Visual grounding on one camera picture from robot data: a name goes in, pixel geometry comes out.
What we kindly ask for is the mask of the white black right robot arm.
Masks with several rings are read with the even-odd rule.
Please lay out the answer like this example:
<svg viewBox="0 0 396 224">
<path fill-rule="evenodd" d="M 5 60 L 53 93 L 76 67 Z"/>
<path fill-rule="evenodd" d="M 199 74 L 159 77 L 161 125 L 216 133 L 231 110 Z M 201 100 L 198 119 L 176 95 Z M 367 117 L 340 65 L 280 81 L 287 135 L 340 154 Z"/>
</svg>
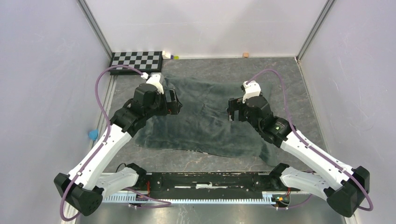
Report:
<svg viewBox="0 0 396 224">
<path fill-rule="evenodd" d="M 362 166 L 353 168 L 309 141 L 286 119 L 273 115 L 262 95 L 231 98 L 227 113 L 230 121 L 248 122 L 267 142 L 297 157 L 310 167 L 314 174 L 299 171 L 280 163 L 271 172 L 270 185 L 275 190 L 285 187 L 299 189 L 322 198 L 337 213 L 351 217 L 357 209 L 372 211 L 369 197 L 370 172 Z"/>
</svg>

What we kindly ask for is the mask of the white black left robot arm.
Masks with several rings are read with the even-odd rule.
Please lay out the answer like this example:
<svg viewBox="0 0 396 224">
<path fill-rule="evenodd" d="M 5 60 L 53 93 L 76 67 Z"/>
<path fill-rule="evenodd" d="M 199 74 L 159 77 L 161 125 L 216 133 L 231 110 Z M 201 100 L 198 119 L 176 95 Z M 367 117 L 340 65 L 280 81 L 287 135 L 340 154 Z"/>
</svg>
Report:
<svg viewBox="0 0 396 224">
<path fill-rule="evenodd" d="M 147 184 L 144 170 L 137 165 L 127 165 L 120 172 L 101 177 L 102 172 L 147 121 L 153 116 L 177 115 L 182 104 L 174 88 L 169 89 L 170 101 L 156 85 L 141 84 L 133 98 L 127 100 L 108 122 L 104 135 L 85 158 L 69 173 L 58 173 L 54 184 L 61 196 L 61 208 L 68 203 L 79 215 L 89 216 L 102 201 L 128 187 L 143 189 Z"/>
</svg>

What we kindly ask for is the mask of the zebra striped pillowcase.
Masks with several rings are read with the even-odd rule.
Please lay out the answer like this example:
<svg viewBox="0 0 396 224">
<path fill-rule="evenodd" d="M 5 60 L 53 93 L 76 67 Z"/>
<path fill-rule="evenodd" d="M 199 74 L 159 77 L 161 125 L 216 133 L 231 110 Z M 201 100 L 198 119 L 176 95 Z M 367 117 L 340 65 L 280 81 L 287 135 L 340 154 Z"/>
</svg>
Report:
<svg viewBox="0 0 396 224">
<path fill-rule="evenodd" d="M 135 145 L 233 158 L 258 156 L 270 166 L 278 164 L 277 148 L 265 142 L 248 122 L 229 121 L 228 100 L 243 96 L 240 81 L 168 76 L 163 86 L 176 90 L 181 111 L 150 118 L 134 136 Z"/>
</svg>

